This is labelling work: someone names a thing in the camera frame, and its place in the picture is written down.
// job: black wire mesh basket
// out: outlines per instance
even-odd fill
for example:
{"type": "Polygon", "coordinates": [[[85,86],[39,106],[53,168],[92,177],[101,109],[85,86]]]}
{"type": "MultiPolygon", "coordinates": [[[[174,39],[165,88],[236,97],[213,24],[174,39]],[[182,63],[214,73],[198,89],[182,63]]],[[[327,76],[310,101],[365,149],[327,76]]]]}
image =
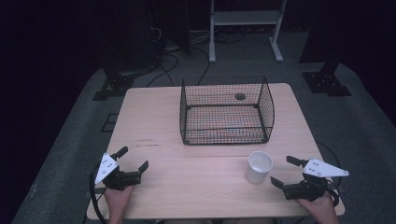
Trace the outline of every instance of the black wire mesh basket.
{"type": "Polygon", "coordinates": [[[265,77],[183,79],[180,133],[185,145],[266,143],[274,120],[265,77]]]}

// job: human hand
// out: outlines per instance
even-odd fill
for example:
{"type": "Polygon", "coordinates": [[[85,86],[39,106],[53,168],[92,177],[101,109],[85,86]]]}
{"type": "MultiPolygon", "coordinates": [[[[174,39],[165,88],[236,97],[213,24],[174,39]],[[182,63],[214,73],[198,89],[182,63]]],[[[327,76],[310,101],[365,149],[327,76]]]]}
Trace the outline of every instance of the human hand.
{"type": "Polygon", "coordinates": [[[339,224],[332,203],[332,195],[325,192],[320,198],[309,202],[306,199],[297,199],[296,202],[302,206],[318,224],[339,224]]]}
{"type": "Polygon", "coordinates": [[[121,224],[128,207],[134,186],[128,186],[124,190],[107,189],[105,198],[110,214],[108,224],[121,224]]]}

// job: white cup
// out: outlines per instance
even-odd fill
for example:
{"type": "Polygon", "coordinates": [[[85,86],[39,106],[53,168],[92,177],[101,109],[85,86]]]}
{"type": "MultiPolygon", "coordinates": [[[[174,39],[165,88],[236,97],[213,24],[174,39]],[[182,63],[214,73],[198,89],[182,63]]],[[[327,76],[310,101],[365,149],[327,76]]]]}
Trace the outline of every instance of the white cup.
{"type": "Polygon", "coordinates": [[[272,169],[273,162],[271,157],[262,151],[255,151],[248,157],[247,170],[245,177],[252,184],[260,184],[264,181],[268,172],[272,169]]]}

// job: wooden table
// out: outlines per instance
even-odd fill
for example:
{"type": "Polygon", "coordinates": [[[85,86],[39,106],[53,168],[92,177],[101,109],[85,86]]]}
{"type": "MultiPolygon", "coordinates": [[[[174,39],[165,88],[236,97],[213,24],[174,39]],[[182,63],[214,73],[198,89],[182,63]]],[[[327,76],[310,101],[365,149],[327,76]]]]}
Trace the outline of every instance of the wooden table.
{"type": "MultiPolygon", "coordinates": [[[[127,146],[120,169],[136,171],[148,160],[149,168],[137,185],[126,218],[186,219],[307,216],[295,201],[270,182],[270,175],[285,184],[303,180],[302,167],[286,156],[322,160],[304,115],[288,84],[269,84],[275,105],[275,125],[266,144],[185,146],[179,131],[180,87],[130,89],[126,93],[107,153],[127,146]],[[267,152],[274,167],[264,182],[246,181],[248,155],[267,152]]],[[[99,201],[108,218],[105,199],[99,201]]],[[[336,207],[342,215],[342,202],[336,207]]],[[[90,204],[87,217],[98,217],[90,204]]]]}

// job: white bracket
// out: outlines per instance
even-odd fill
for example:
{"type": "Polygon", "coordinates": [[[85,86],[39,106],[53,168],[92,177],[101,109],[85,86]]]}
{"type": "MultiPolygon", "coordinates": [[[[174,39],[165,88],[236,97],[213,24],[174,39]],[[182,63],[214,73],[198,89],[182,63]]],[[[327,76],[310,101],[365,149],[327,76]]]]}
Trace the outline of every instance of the white bracket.
{"type": "Polygon", "coordinates": [[[114,161],[107,153],[103,154],[99,171],[95,179],[95,184],[99,184],[99,182],[104,180],[118,166],[117,162],[114,161]]]}
{"type": "Polygon", "coordinates": [[[332,166],[324,161],[311,159],[304,167],[304,174],[317,177],[347,176],[349,172],[332,166]]]}

